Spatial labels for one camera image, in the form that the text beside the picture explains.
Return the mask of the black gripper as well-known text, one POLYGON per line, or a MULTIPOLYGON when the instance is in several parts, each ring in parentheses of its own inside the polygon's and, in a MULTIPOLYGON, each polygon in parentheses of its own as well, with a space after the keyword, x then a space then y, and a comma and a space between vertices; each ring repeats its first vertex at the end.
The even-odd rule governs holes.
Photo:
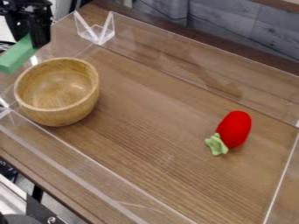
POLYGON ((0 0, 0 15, 6 16, 6 22, 19 41, 28 33, 27 19, 30 16, 30 34, 32 47, 42 48, 51 42, 52 2, 50 0, 0 0))

